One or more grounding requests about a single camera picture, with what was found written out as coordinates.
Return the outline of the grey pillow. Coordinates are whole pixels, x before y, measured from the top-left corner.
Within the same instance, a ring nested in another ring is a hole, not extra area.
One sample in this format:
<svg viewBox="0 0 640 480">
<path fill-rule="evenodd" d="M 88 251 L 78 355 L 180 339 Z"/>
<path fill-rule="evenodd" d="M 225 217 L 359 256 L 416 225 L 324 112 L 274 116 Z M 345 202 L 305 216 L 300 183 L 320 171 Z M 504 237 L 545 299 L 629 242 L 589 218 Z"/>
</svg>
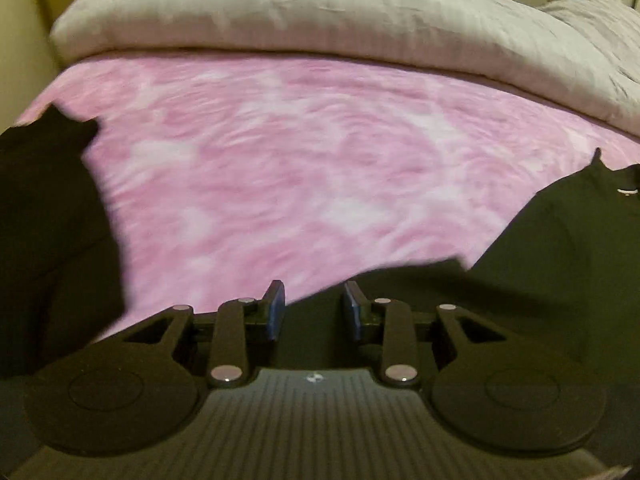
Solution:
<svg viewBox="0 0 640 480">
<path fill-rule="evenodd" d="M 539 8 L 577 30 L 622 75 L 639 82 L 639 12 L 616 0 L 554 0 Z"/>
</svg>

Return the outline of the pink rose patterned bedsheet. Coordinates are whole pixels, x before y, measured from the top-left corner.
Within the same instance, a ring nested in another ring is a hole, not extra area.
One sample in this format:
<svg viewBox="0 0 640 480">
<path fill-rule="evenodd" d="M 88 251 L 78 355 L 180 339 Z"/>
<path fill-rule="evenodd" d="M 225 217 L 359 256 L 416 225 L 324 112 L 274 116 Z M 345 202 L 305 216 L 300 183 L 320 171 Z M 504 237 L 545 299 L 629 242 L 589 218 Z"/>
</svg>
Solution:
<svg viewBox="0 0 640 480">
<path fill-rule="evenodd" d="M 95 56 L 49 105 L 101 130 L 85 160 L 125 267 L 125 328 L 216 309 L 278 278 L 289 300 L 380 266 L 472 264 L 539 190 L 639 142 L 493 82 L 221 52 Z"/>
</svg>

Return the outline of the black shirt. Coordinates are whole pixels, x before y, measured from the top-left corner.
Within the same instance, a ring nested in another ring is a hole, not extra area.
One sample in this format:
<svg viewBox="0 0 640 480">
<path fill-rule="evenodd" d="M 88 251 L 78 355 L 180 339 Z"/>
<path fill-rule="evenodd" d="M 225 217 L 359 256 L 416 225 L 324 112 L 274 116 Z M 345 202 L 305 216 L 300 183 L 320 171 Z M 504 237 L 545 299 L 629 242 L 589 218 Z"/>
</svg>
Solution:
<svg viewBox="0 0 640 480">
<path fill-rule="evenodd" d="M 28 376 L 125 311 L 119 247 L 82 155 L 98 122 L 48 107 L 1 137 L 1 374 Z M 465 269 L 454 259 L 357 275 L 371 295 L 441 301 L 554 344 L 616 382 L 639 378 L 639 169 L 593 157 L 538 192 Z"/>
</svg>

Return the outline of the grey folded duvet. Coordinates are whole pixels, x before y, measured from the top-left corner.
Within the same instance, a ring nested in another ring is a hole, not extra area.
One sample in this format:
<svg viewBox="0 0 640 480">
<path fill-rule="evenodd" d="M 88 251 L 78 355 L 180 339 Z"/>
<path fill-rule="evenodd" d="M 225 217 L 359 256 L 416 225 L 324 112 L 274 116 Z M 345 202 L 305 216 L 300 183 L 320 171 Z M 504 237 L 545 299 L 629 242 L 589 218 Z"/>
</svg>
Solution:
<svg viewBox="0 0 640 480">
<path fill-rule="evenodd" d="M 68 64 L 115 50 L 203 48 L 452 70 L 637 134 L 639 83 L 539 8 L 514 0 L 75 0 L 50 37 Z"/>
</svg>

